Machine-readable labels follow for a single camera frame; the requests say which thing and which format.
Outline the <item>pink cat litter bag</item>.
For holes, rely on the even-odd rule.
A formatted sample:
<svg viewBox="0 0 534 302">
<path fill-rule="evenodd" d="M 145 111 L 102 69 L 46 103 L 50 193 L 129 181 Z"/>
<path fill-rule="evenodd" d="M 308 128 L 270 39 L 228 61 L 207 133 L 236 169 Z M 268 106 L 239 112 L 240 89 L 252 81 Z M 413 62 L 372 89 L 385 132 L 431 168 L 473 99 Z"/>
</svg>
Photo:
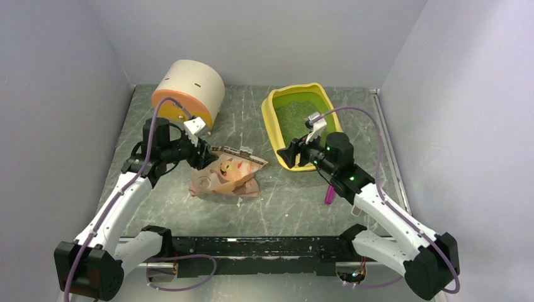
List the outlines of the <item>pink cat litter bag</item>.
<svg viewBox="0 0 534 302">
<path fill-rule="evenodd" d="M 265 165 L 234 157 L 223 152 L 214 152 L 218 159 L 202 170 L 191 170 L 189 192 L 192 196 L 201 194 L 223 194 L 238 197 L 258 197 L 260 188 L 254 175 Z"/>
</svg>

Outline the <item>torn bag top strip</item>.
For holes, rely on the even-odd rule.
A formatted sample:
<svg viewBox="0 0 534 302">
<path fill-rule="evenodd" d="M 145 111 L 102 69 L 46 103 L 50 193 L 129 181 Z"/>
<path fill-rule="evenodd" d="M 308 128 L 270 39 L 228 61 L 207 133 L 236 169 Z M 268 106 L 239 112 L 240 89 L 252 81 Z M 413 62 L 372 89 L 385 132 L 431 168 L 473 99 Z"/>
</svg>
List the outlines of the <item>torn bag top strip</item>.
<svg viewBox="0 0 534 302">
<path fill-rule="evenodd" d="M 241 146 L 239 149 L 228 147 L 228 146 L 211 146 L 211 151 L 214 152 L 223 152 L 234 157 L 239 157 L 251 162 L 254 162 L 259 165 L 268 164 L 267 160 L 261 159 L 253 155 L 253 149 L 245 146 Z"/>
</svg>

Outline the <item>yellow green litter box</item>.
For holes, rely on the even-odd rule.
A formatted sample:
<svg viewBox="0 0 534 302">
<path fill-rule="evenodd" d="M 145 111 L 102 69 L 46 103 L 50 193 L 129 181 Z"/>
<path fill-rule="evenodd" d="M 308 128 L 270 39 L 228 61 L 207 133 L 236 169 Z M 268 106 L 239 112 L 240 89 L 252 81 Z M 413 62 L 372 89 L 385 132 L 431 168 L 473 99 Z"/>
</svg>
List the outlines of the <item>yellow green litter box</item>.
<svg viewBox="0 0 534 302">
<path fill-rule="evenodd" d="M 332 102 L 316 82 L 272 90 L 263 101 L 261 111 L 273 150 L 285 148 L 292 139 L 308 134 L 305 120 L 309 115 L 331 109 Z"/>
</svg>

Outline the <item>magenta plastic scoop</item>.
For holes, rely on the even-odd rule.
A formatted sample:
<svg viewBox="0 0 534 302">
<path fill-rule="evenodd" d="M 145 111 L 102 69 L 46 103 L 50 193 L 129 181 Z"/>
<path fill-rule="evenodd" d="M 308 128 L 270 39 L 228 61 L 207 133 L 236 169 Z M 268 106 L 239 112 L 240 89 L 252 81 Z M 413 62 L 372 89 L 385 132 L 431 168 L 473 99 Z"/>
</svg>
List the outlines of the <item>magenta plastic scoop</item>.
<svg viewBox="0 0 534 302">
<path fill-rule="evenodd" d="M 327 189 L 327 192 L 324 198 L 324 203 L 328 205 L 332 204 L 335 196 L 336 196 L 336 192 L 334 188 L 332 186 L 328 186 L 328 189 Z"/>
</svg>

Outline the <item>white orange cylindrical bin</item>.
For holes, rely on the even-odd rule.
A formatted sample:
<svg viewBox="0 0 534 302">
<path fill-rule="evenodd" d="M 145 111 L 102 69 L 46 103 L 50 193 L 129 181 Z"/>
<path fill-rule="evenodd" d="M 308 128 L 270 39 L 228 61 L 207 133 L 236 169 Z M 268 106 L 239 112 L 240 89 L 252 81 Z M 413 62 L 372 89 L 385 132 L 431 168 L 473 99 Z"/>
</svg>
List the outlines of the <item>white orange cylindrical bin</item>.
<svg viewBox="0 0 534 302">
<path fill-rule="evenodd" d="M 163 102 L 158 116 L 185 122 L 201 117 L 210 133 L 225 97 L 221 76 L 207 64 L 194 60 L 177 60 L 152 93 L 156 107 Z"/>
</svg>

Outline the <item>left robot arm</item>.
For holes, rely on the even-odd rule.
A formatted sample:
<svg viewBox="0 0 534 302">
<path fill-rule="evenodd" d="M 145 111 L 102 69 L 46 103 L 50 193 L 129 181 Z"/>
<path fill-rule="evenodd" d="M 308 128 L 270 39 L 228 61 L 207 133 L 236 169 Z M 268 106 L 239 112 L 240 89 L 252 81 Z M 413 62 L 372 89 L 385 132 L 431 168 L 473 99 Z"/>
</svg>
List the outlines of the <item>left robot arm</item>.
<svg viewBox="0 0 534 302">
<path fill-rule="evenodd" d="M 169 164 L 187 162 L 200 170 L 217 160 L 201 139 L 208 126 L 200 117 L 184 122 L 180 137 L 170 138 L 174 124 L 165 118 L 149 118 L 143 138 L 124 162 L 115 188 L 88 226 L 71 242 L 60 242 L 54 261 L 64 301 L 77 294 L 110 301 L 125 277 L 149 259 L 160 262 L 176 255 L 170 229 L 148 225 L 120 247 L 122 233 L 140 204 L 168 172 Z"/>
</svg>

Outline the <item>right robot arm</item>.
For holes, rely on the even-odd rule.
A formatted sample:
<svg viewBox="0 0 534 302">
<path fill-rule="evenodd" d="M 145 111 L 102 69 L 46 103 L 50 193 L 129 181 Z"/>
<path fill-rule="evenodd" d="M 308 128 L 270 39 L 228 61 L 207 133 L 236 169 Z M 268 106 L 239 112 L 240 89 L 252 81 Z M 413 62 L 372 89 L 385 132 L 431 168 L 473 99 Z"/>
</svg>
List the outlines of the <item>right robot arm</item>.
<svg viewBox="0 0 534 302">
<path fill-rule="evenodd" d="M 455 284 L 452 291 L 458 292 L 456 239 L 449 233 L 437 234 L 391 202 L 377 180 L 355 163 L 353 152 L 354 146 L 345 133 L 332 132 L 325 144 L 320 138 L 294 138 L 276 153 L 289 168 L 312 164 L 327 176 L 339 197 L 371 216 L 391 236 L 387 240 L 365 226 L 354 226 L 339 245 L 346 260 L 362 256 L 387 266 L 425 300 L 445 292 L 451 282 Z"/>
</svg>

